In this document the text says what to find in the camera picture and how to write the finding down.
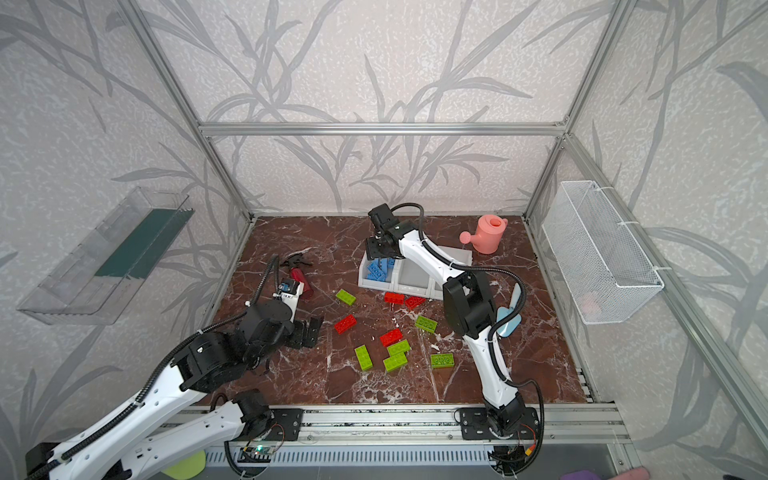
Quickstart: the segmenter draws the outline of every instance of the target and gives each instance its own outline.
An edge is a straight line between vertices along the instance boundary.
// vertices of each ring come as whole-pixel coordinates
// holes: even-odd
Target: black mounting plate
[[[499,437],[491,433],[491,426],[488,424],[488,413],[485,407],[468,407],[458,409],[458,422],[462,426],[462,438],[464,440],[499,440]],[[510,440],[533,440],[531,430],[521,427],[526,424],[532,429],[538,426],[538,415],[536,409],[526,407],[525,413],[518,420],[516,432],[509,438]]]
[[[301,418],[304,417],[304,411],[302,409],[272,409],[275,414],[274,422],[280,424],[286,433],[286,442],[295,442],[299,439],[299,430],[301,429]],[[264,437],[263,440],[270,440],[275,442],[283,441],[283,430],[272,428],[269,435]]]

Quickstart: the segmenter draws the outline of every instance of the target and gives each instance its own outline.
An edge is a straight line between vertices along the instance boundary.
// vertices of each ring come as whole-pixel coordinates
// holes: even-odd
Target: purple object
[[[601,480],[601,478],[589,470],[581,470],[580,472],[566,473],[560,477],[560,480]]]

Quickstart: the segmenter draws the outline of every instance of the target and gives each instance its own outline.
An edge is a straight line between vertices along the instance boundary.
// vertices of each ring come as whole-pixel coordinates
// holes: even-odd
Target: dark green mat
[[[155,208],[107,258],[96,276],[129,274],[146,279],[193,213],[194,210]]]

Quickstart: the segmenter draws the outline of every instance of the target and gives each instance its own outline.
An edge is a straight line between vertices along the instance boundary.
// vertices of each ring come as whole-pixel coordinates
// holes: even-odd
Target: leaf pattern wallpaper
[[[203,121],[554,122],[614,0],[140,3]],[[533,191],[554,139],[216,142],[257,213],[408,200],[437,212],[519,214],[520,190]]]
[[[635,8],[576,134],[757,385],[768,393],[768,2]],[[585,326],[532,224],[601,400],[665,478],[768,478],[768,459],[663,299]]]
[[[247,227],[116,11],[0,2],[0,478],[111,411],[200,327]],[[139,185],[189,194],[195,213],[118,321],[16,311]]]

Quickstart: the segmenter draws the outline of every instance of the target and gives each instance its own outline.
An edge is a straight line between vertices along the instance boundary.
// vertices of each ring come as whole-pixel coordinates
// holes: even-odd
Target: white divided tray
[[[457,261],[465,265],[472,265],[472,251],[459,248],[440,247]],[[442,285],[435,285],[435,281],[422,268],[411,260],[395,260],[395,266],[387,270],[385,282],[368,280],[368,265],[371,260],[363,254],[360,270],[357,276],[357,285],[363,288],[381,290],[384,292],[404,293],[405,295],[423,296],[433,300],[442,300]]]

